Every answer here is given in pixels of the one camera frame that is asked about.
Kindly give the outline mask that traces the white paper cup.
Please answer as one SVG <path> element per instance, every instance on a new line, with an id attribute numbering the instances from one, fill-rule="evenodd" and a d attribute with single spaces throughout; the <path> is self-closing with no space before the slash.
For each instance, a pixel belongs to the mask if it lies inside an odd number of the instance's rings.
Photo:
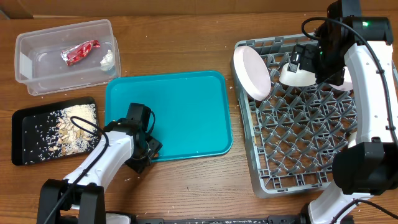
<path id="1" fill-rule="evenodd" d="M 350 134 L 350 136 L 348 137 L 348 148 L 351 148 L 355 145 L 357 145 L 356 143 L 356 137 L 357 137 L 357 131 L 353 132 Z"/>

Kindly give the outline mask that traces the pink bowl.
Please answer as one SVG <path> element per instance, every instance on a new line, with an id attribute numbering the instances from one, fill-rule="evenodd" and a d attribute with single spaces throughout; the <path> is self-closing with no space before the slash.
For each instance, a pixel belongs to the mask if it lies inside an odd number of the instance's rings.
<path id="1" fill-rule="evenodd" d="M 336 90 L 339 90 L 339 91 L 351 91 L 351 90 L 353 90 L 353 82 L 352 82 L 352 79 L 351 79 L 351 75 L 348 74 L 348 75 L 344 76 L 344 81 L 343 81 L 342 85 L 338 86 L 338 85 L 330 84 L 330 86 L 332 88 L 336 89 Z"/>

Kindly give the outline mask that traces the rice pile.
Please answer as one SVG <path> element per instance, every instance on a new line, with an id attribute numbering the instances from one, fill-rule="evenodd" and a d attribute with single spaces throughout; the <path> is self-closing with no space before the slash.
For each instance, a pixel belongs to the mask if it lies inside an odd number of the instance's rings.
<path id="1" fill-rule="evenodd" d="M 98 136 L 96 135 L 97 129 L 92 125 L 98 122 L 97 118 L 94 117 L 92 106 L 71 106 L 62 110 L 61 118 L 68 118 L 76 127 L 82 129 L 90 137 L 90 146 L 86 152 L 94 149 L 98 143 Z"/>

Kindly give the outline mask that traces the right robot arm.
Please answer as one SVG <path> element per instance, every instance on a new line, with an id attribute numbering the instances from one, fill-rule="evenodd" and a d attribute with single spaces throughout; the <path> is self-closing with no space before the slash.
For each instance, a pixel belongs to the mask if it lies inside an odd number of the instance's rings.
<path id="1" fill-rule="evenodd" d="M 338 0 L 310 36 L 317 45 L 296 45 L 280 75 L 289 86 L 343 84 L 352 79 L 356 138 L 333 159 L 333 181 L 303 209 L 301 223 L 352 223 L 359 203 L 397 188 L 397 93 L 392 69 L 391 23 L 364 17 L 359 1 Z"/>

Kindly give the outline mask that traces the white tissue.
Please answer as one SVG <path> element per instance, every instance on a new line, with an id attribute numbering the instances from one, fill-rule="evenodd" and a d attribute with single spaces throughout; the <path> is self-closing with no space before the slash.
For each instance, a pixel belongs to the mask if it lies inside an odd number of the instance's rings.
<path id="1" fill-rule="evenodd" d="M 114 55 L 111 50 L 107 51 L 107 54 L 100 61 L 100 69 L 104 72 L 111 70 L 114 67 Z"/>

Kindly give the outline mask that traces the red snack wrapper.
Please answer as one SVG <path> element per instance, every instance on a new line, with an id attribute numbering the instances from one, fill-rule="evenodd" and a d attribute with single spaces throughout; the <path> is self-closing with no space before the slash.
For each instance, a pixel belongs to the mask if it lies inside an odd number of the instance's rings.
<path id="1" fill-rule="evenodd" d="M 92 48 L 100 48 L 100 42 L 98 40 L 88 40 L 82 44 L 63 50 L 60 55 L 66 64 L 71 66 L 85 58 Z"/>

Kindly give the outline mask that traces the pink plate with food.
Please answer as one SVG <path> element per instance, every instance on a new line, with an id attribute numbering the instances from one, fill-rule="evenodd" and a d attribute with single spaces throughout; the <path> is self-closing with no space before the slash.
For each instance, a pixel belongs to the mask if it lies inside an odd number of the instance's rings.
<path id="1" fill-rule="evenodd" d="M 234 50 L 233 70 L 249 96 L 262 101 L 271 92 L 271 78 L 261 56 L 251 47 L 240 46 Z"/>

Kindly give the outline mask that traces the white bowl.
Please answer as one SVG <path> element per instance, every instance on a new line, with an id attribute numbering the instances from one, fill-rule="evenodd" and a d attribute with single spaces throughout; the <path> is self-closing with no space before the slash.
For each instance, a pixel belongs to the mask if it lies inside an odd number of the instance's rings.
<path id="1" fill-rule="evenodd" d="M 311 86 L 316 84 L 315 74 L 298 69 L 296 72 L 288 71 L 289 63 L 282 67 L 279 82 L 288 86 Z"/>

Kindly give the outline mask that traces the peanut shells pile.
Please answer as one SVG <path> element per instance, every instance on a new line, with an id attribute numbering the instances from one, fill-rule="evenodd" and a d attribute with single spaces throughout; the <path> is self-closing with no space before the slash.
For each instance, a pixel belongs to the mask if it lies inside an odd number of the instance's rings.
<path id="1" fill-rule="evenodd" d="M 86 152 L 90 146 L 90 137 L 68 118 L 58 118 L 52 131 L 55 133 L 48 138 L 48 150 L 52 155 L 78 154 Z"/>

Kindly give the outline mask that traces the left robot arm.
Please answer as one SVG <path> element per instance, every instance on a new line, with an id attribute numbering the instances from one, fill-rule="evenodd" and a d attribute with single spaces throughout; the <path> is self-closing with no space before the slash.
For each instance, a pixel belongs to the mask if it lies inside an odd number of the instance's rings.
<path id="1" fill-rule="evenodd" d="M 152 164 L 162 148 L 151 136 L 154 125 L 149 107 L 131 103 L 125 118 L 99 128 L 89 156 L 64 179 L 42 186 L 37 223 L 137 223 L 135 215 L 106 211 L 104 193 L 123 165 L 141 174 Z"/>

